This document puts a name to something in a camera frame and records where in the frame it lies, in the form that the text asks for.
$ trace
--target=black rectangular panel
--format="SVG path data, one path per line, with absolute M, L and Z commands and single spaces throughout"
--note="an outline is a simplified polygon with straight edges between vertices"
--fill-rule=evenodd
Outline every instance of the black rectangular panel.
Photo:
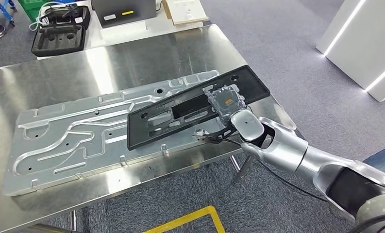
M 202 89 L 210 85 L 213 85 L 214 89 L 218 89 L 232 84 L 236 84 L 239 88 L 239 93 L 245 97 L 246 104 L 270 96 L 268 88 L 261 82 L 253 70 L 249 66 L 242 66 L 129 113 L 128 149 L 136 149 L 142 145 L 216 118 L 218 115 L 212 110 L 212 106 Z M 155 126 L 148 124 L 149 118 L 168 111 L 172 114 L 170 120 Z

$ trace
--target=white sticker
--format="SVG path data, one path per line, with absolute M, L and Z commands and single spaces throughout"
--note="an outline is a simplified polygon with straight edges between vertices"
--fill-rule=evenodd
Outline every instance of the white sticker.
M 75 18 L 76 23 L 82 23 L 83 21 L 82 17 Z
M 114 15 L 109 15 L 109 16 L 104 16 L 103 19 L 105 19 L 105 21 L 108 21 L 108 20 L 112 20 L 114 18 L 117 18 L 117 16 Z

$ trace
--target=yellow label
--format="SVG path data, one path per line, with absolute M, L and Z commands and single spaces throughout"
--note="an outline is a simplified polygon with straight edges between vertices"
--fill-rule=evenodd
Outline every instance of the yellow label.
M 227 99 L 227 101 L 225 101 L 225 104 L 230 104 L 232 102 L 232 99 Z
M 125 15 L 129 15 L 129 14 L 132 14 L 134 11 L 127 11 L 127 12 L 122 12 L 122 15 L 125 16 Z

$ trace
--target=metal table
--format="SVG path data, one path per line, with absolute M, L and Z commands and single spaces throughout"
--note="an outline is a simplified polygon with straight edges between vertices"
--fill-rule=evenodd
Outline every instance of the metal table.
M 233 155 L 235 145 L 205 144 L 26 195 L 1 194 L 15 120 L 21 111 L 173 79 L 224 73 L 246 64 L 216 25 L 0 68 L 0 232 L 127 192 L 169 174 Z M 295 129 L 271 96 L 251 104 L 258 116 Z

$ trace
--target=rectangular slot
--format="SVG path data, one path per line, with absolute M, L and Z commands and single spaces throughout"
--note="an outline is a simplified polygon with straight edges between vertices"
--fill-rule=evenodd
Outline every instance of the rectangular slot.
M 152 126 L 157 126 L 161 123 L 169 121 L 172 119 L 171 111 L 165 111 L 161 114 L 158 114 L 154 117 L 148 119 L 148 124 Z
M 178 119 L 196 110 L 209 106 L 208 97 L 204 94 L 184 101 L 178 105 L 172 107 L 172 114 L 174 119 Z

